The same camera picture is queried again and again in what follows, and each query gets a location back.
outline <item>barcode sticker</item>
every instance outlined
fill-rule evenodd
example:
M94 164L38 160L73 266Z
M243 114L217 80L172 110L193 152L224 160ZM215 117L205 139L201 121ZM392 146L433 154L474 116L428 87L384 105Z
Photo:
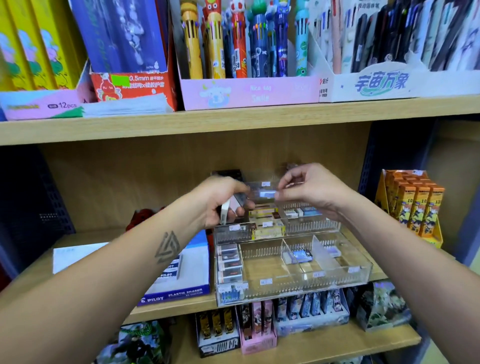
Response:
M240 49L238 48L235 49L235 62L233 64L234 64L234 70L240 69Z
M269 279L261 279L260 280L260 285L261 286L264 286L265 284L272 284L273 283L273 280L271 278Z
M222 69L225 69L225 57L223 55L223 49L220 50L220 60L222 61Z
M360 266L348 267L348 272L349 272L349 273L357 273L357 272L360 272Z
M361 44L359 44L358 48L357 48L357 58L356 58L356 61L357 62L360 62L360 58L361 58L361 49L363 48L363 46Z
M237 291L247 290L248 289L248 282L235 283L234 287Z
M218 293L230 292L232 290L231 284L224 284L218 286Z

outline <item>clear plastic organizer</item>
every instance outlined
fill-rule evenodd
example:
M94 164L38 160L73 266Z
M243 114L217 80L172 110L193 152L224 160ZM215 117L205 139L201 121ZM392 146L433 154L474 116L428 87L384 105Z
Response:
M285 213L295 208L306 207L309 206L303 203L276 205L279 218L261 225L258 222L250 222L247 215L236 223L218 225L214 229L215 242L216 244L242 243L340 230L340 222L330 220L323 215L289 217Z
M229 281L220 277L215 256L219 306L365 284L372 270L338 231L240 243L237 249L241 269Z

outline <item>price label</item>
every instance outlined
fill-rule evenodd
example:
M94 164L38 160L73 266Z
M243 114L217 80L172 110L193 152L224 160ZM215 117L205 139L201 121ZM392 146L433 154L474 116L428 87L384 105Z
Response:
M231 290L232 290L232 286L230 284L218 286L218 293L231 292Z
M358 273L358 272L360 272L360 266L348 267L348 272L349 273Z
M272 281L271 278L269 278L269 279L261 279L261 280L260 280L260 285L261 285L261 286L264 286L264 285L266 285L266 284L272 284L272 283L273 283L273 281Z
M234 287L237 291L247 290L248 289L248 282L235 283Z

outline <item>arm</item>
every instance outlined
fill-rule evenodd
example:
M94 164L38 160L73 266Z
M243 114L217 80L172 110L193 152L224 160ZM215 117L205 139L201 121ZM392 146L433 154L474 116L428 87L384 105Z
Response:
M285 188L292 182L302 182ZM319 164L289 171L280 201L308 202L344 223L368 250L451 364L480 357L480 277L401 226Z
M190 239L218 224L215 208L247 191L232 178L211 177L27 292L0 312L2 362L91 363ZM237 213L244 211L239 207Z

